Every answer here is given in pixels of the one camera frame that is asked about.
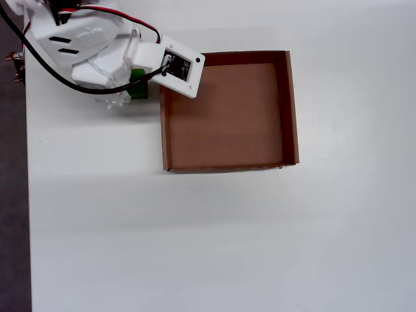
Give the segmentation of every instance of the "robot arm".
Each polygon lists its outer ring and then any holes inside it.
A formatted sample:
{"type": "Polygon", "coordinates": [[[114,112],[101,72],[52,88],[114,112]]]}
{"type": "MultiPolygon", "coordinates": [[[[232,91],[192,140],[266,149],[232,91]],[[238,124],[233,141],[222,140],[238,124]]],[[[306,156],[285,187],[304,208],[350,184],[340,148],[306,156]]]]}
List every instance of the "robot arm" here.
{"type": "MultiPolygon", "coordinates": [[[[126,86],[132,70],[140,69],[148,80],[185,96],[198,93],[205,57],[160,38],[154,27],[120,12],[117,0],[6,1],[15,13],[28,13],[34,39],[59,67],[72,67],[81,90],[126,86]],[[140,27],[155,31],[157,43],[143,42],[140,27]]],[[[130,100],[126,91],[116,97],[130,100]]]]}

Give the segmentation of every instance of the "black cable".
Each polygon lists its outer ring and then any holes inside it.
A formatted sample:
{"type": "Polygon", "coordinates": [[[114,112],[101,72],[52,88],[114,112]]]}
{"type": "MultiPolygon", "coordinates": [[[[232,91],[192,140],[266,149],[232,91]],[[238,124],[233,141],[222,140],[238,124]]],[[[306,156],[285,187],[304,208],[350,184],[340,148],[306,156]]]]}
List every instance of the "black cable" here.
{"type": "Polygon", "coordinates": [[[91,88],[85,88],[83,86],[79,86],[78,84],[72,83],[71,81],[63,78],[61,75],[59,75],[39,54],[36,52],[35,48],[31,45],[31,43],[26,39],[26,37],[23,35],[23,33],[20,31],[19,27],[17,27],[13,21],[9,18],[7,13],[5,12],[3,6],[0,3],[0,16],[5,20],[6,24],[13,30],[13,32],[19,37],[19,39],[25,44],[26,48],[32,53],[33,57],[40,63],[40,65],[43,66],[47,70],[48,73],[50,73],[55,79],[59,80],[61,83],[66,85],[67,87],[74,89],[76,91],[87,93],[87,94],[95,94],[95,95],[105,95],[105,94],[114,94],[118,92],[126,91],[128,88],[131,88],[132,86],[135,86],[139,83],[145,83],[146,81],[149,81],[154,76],[162,73],[169,67],[169,65],[160,67],[158,70],[155,70],[151,73],[145,74],[143,77],[141,77],[138,81],[135,81],[133,83],[128,83],[123,86],[118,86],[117,88],[111,88],[111,89],[91,89],[91,88]]]}

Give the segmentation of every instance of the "white tabletop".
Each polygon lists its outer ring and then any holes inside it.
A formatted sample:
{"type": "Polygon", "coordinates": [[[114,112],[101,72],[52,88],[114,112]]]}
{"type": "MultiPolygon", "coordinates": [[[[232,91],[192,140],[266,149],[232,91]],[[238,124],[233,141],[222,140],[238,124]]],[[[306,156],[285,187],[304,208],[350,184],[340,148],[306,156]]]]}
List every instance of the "white tabletop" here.
{"type": "Polygon", "coordinates": [[[164,173],[157,96],[107,110],[29,57],[34,312],[414,311],[416,7],[121,7],[201,52],[290,50],[301,163],[164,173]]]}

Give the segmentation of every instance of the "black circuit board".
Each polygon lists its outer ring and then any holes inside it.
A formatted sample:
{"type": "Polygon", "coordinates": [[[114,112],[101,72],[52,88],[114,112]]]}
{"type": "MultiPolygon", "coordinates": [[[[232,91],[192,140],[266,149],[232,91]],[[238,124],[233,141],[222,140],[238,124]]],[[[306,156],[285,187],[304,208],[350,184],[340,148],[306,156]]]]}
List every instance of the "black circuit board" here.
{"type": "Polygon", "coordinates": [[[187,82],[191,63],[173,52],[166,51],[164,55],[172,57],[166,72],[187,82]]]}

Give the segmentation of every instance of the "cardboard box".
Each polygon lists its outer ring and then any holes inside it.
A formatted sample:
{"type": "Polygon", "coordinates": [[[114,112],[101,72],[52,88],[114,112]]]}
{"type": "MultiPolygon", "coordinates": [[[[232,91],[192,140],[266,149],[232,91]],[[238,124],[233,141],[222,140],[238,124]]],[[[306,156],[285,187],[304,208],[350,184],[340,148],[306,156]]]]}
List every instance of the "cardboard box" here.
{"type": "Polygon", "coordinates": [[[205,56],[196,99],[161,89],[164,169],[214,172],[299,163],[290,53],[205,56]]]}

